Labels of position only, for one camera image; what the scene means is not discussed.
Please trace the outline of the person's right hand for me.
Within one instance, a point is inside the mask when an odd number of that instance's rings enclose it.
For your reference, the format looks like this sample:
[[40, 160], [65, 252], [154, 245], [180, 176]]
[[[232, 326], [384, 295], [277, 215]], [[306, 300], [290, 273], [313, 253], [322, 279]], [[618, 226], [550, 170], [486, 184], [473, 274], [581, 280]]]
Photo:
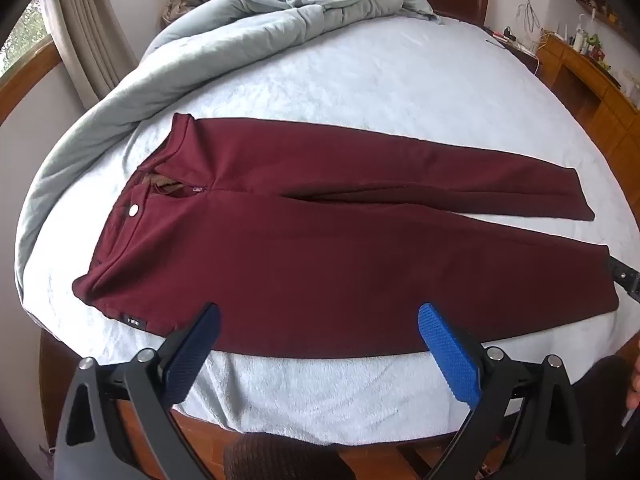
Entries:
[[635, 410], [639, 406], [640, 391], [640, 349], [639, 334], [635, 334], [620, 350], [625, 362], [631, 366], [628, 390], [626, 394], [626, 407]]

